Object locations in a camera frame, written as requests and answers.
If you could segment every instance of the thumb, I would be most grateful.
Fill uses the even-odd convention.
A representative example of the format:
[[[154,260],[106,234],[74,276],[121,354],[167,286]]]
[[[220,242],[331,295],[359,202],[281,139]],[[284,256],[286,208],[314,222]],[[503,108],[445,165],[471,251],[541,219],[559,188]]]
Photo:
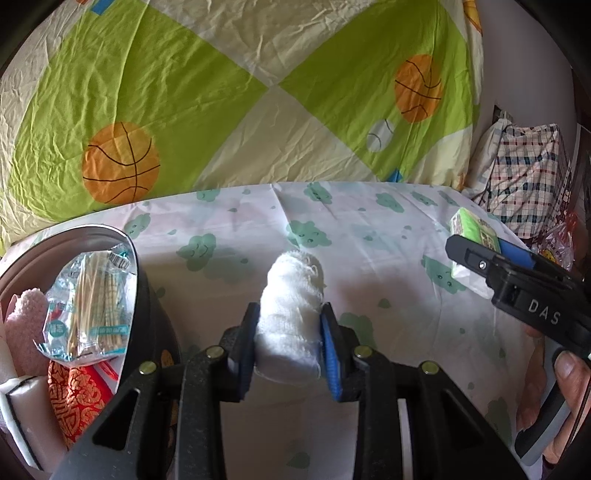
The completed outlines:
[[[556,359],[554,369],[560,391],[570,411],[576,415],[589,381],[589,367],[578,356],[564,351]]]

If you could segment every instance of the fingernail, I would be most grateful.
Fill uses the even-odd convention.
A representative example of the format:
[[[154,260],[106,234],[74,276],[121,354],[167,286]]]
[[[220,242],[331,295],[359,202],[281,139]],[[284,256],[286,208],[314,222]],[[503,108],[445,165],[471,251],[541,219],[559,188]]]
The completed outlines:
[[[565,380],[572,373],[575,365],[576,360],[574,358],[574,355],[570,352],[562,352],[558,356],[558,358],[556,359],[556,363],[554,364],[556,375]]]

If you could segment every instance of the green cartoon cloud print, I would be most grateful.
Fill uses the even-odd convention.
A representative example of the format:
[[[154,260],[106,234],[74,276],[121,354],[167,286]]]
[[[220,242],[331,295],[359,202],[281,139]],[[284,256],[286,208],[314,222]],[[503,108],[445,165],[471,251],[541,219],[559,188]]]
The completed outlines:
[[[207,263],[203,274],[210,280],[220,279],[235,285],[252,276],[254,269],[249,259],[233,248],[219,248]]]
[[[452,269],[434,258],[423,255],[421,265],[425,267],[427,275],[432,282],[447,290],[449,293],[457,293],[466,290],[466,287],[452,278]]]
[[[332,242],[322,230],[314,225],[314,222],[301,223],[297,220],[290,222],[285,227],[287,239],[296,247],[328,247]]]
[[[447,193],[442,192],[441,190],[439,191],[439,195],[441,196],[441,198],[443,200],[445,200],[447,203],[449,203],[450,205],[453,205],[454,207],[459,207],[459,205],[457,204],[457,202],[451,198]]]
[[[220,194],[220,189],[202,190],[197,192],[197,200],[202,202],[213,202]]]
[[[306,469],[310,466],[310,455],[306,452],[297,452],[287,462],[287,466],[298,469]]]
[[[314,202],[322,202],[325,205],[332,203],[332,195],[317,181],[308,184],[304,189],[304,195],[310,197]]]
[[[361,345],[368,345],[374,350],[377,350],[374,339],[374,326],[371,320],[365,315],[358,316],[354,313],[345,312],[340,316],[339,325],[352,328]]]
[[[31,247],[34,247],[34,246],[35,246],[35,245],[37,245],[37,244],[38,244],[38,243],[39,243],[41,240],[43,240],[43,235],[44,235],[44,232],[40,232],[40,233],[39,233],[39,234],[38,234],[38,235],[35,237],[35,240],[33,240],[33,243],[31,244],[31,246],[30,246],[29,248],[31,248]]]
[[[177,255],[187,261],[187,268],[196,272],[201,270],[213,256],[216,249],[216,237],[212,233],[192,236],[189,244],[181,247]]]
[[[507,365],[506,361],[506,350],[505,342],[503,337],[498,334],[497,326],[494,322],[490,321],[485,315],[475,319],[472,326],[474,336],[478,341],[480,350],[484,353],[491,362],[497,367],[503,367]]]
[[[130,238],[135,240],[139,237],[140,233],[148,228],[150,224],[150,214],[142,213],[135,218],[132,218],[125,224],[123,230],[129,235]]]
[[[484,415],[486,421],[495,429],[497,435],[508,447],[513,443],[511,435],[511,420],[507,402],[504,398],[493,400],[488,404],[488,411]]]
[[[281,207],[288,215],[291,213],[300,215],[310,211],[310,202],[299,197],[283,194],[281,196]]]
[[[400,250],[398,242],[384,234],[377,232],[368,225],[351,225],[354,236],[363,240],[364,248],[375,248],[391,252],[394,249]]]
[[[425,195],[421,195],[419,192],[412,192],[411,195],[415,198],[415,200],[418,200],[419,202],[421,202],[424,205],[435,205],[437,206],[437,203],[435,203],[433,200],[431,200],[429,197],[425,197]]]
[[[378,205],[394,210],[394,212],[397,213],[404,213],[402,205],[400,205],[389,193],[376,193],[375,196]]]

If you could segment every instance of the human hand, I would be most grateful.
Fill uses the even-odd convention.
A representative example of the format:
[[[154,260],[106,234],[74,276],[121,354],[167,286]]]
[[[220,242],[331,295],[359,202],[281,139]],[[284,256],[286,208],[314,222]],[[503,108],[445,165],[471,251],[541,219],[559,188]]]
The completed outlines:
[[[525,388],[521,402],[517,409],[517,431],[531,427],[540,414],[541,397],[546,387],[546,373],[544,371],[544,341],[540,332],[525,326],[525,332],[535,338],[540,338],[531,356],[530,363],[525,374]],[[558,387],[570,407],[571,414],[564,422],[558,435],[544,450],[547,462],[557,463],[564,452],[574,421],[583,401],[583,396],[591,377],[591,369],[583,360],[570,352],[562,352],[554,364],[554,373]],[[583,410],[583,416],[578,428],[583,423],[591,407],[591,398]]]

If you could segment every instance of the plaid bag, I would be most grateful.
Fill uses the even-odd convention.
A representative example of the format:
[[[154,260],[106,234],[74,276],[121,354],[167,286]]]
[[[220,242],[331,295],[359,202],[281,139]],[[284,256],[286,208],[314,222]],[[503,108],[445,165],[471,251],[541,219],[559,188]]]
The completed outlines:
[[[478,203],[521,239],[535,239],[564,221],[570,178],[558,125],[509,125]]]

